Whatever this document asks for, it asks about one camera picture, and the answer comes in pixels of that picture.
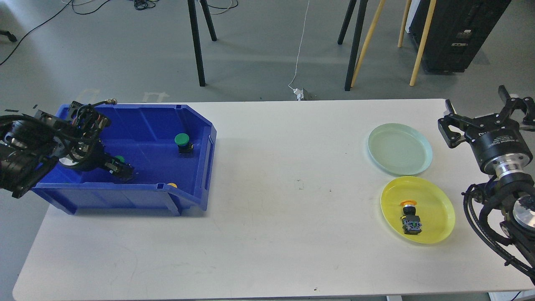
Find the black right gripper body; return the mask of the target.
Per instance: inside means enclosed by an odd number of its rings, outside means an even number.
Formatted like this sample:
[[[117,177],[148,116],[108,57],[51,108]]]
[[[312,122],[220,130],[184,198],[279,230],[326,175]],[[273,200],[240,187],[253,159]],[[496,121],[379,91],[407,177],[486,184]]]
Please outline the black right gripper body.
[[[521,135],[522,128],[516,121],[492,124],[486,128],[467,128],[464,137],[472,148],[474,157],[482,173],[495,173],[494,161],[501,156],[518,154],[523,157],[520,162],[527,166],[533,160],[525,139]]]

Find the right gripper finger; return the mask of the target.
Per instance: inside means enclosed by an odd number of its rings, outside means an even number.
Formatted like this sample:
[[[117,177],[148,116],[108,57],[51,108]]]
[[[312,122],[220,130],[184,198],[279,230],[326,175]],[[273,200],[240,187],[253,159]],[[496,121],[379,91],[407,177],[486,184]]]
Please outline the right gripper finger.
[[[449,99],[445,100],[445,105],[446,112],[438,120],[438,128],[447,146],[453,149],[467,140],[469,130],[479,131],[481,125],[471,118],[458,115]]]
[[[522,120],[523,126],[520,127],[522,131],[535,131],[535,103],[532,97],[512,97],[508,93],[504,84],[501,84],[497,93],[500,96],[500,99],[504,103],[503,109],[499,112],[497,117],[497,125],[503,126],[506,124],[507,120],[510,120],[512,113],[516,110],[520,110],[524,114]]]

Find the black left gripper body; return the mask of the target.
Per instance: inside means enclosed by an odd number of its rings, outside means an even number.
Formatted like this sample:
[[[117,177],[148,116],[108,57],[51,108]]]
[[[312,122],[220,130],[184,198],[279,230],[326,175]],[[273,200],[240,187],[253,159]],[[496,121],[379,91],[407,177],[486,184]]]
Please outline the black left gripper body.
[[[98,140],[93,145],[78,145],[70,155],[61,158],[59,164],[67,169],[87,172],[107,169],[113,164],[113,157],[105,152],[102,141]]]

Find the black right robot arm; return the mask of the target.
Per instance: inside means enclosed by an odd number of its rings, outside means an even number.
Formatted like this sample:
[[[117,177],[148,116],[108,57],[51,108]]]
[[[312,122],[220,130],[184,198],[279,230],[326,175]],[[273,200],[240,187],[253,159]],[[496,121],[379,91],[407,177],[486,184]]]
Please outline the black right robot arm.
[[[505,261],[534,280],[534,179],[524,168],[533,154],[521,131],[534,131],[534,99],[512,97],[505,86],[498,93],[498,113],[469,118],[456,113],[450,100],[438,120],[449,148],[470,145],[485,183],[472,184],[463,195],[463,209],[477,236]]]

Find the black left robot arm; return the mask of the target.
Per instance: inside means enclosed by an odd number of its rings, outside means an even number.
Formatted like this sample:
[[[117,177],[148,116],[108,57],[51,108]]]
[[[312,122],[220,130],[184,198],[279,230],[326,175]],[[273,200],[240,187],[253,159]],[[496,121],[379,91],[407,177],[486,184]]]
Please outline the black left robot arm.
[[[105,152],[100,135],[111,119],[96,110],[116,105],[115,99],[95,104],[72,102],[59,118],[39,110],[34,116],[1,116],[0,186],[21,198],[57,164],[76,171],[103,169],[128,181],[134,168]]]

